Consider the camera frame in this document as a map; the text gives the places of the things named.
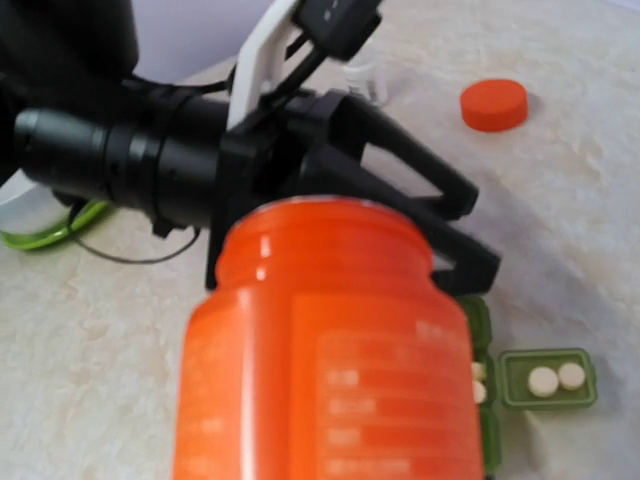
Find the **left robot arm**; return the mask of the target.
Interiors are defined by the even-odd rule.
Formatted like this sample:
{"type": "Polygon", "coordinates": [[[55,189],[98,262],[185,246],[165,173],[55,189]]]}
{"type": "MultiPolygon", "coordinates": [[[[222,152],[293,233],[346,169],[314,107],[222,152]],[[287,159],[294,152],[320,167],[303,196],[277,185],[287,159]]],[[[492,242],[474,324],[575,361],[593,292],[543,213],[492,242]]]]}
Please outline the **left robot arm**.
{"type": "Polygon", "coordinates": [[[484,294],[499,257],[454,227],[477,187],[364,99],[303,88],[326,59],[352,59],[380,23],[375,1],[273,3],[223,102],[210,87],[131,78],[127,1],[5,1],[2,91],[23,102],[7,129],[15,158],[68,201],[142,211],[157,236],[208,229],[210,262],[231,226],[261,206],[373,201],[412,220],[451,263],[433,274],[443,292],[484,294]]]}

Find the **orange bottle cap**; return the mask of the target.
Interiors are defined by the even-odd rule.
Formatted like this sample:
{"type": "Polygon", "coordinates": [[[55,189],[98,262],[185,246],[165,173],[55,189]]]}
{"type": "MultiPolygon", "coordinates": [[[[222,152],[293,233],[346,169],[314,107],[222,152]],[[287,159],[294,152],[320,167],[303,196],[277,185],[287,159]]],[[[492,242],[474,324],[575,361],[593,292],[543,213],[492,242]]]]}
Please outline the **orange bottle cap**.
{"type": "Polygon", "coordinates": [[[529,115],[527,90],[508,79],[487,79],[470,85],[461,93],[459,104],[464,123],[485,133],[516,128],[529,115]]]}

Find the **orange pill bottle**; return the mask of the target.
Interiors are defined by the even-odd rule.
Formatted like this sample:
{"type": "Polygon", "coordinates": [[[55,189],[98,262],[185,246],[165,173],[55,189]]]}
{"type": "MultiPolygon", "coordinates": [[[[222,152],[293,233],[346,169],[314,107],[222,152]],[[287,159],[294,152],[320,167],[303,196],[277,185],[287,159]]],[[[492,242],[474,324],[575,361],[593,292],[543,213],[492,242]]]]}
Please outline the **orange pill bottle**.
{"type": "Polygon", "coordinates": [[[177,479],[480,479],[472,346],[412,222],[364,201],[231,230],[180,376],[177,479]]]}

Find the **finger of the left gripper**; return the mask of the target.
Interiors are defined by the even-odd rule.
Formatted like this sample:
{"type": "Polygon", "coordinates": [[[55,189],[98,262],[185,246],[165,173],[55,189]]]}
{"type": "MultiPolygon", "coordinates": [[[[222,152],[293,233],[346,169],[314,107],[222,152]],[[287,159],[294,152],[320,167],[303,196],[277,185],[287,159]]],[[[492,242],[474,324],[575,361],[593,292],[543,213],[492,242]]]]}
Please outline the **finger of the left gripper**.
{"type": "Polygon", "coordinates": [[[481,242],[457,230],[415,200],[396,199],[389,206],[418,227],[435,252],[451,263],[431,278],[448,295],[482,295],[492,288],[501,259],[481,242]]]}

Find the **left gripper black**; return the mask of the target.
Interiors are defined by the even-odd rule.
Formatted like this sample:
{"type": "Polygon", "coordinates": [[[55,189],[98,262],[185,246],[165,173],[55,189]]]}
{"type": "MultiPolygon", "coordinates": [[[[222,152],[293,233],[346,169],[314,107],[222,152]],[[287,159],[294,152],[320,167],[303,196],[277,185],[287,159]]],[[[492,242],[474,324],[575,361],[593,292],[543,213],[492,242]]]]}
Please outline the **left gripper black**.
{"type": "Polygon", "coordinates": [[[346,92],[304,92],[282,107],[260,108],[222,136],[209,202],[205,288],[218,285],[215,264],[232,225],[256,208],[299,196],[358,198],[360,189],[328,168],[327,158],[337,155],[342,171],[359,169],[367,145],[435,186],[438,196],[413,199],[440,218],[459,220],[473,211],[479,189],[380,109],[346,92]]]}

